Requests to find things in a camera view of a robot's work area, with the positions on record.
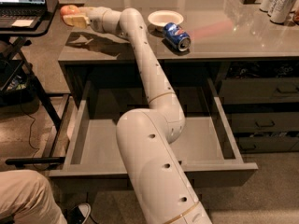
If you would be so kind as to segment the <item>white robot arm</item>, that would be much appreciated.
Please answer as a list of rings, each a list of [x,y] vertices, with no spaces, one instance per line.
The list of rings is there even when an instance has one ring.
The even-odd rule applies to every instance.
[[[212,224],[170,147],[181,135],[185,116],[148,41],[148,29],[134,8],[67,5],[60,15],[68,26],[92,28],[131,43],[149,107],[123,114],[117,144],[148,224]]]

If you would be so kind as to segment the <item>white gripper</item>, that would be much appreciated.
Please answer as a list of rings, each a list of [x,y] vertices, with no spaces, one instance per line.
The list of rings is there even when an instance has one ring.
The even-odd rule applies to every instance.
[[[104,33],[104,16],[111,11],[108,7],[83,7],[84,14],[64,15],[63,21],[66,25],[85,29],[89,25],[98,33]]]

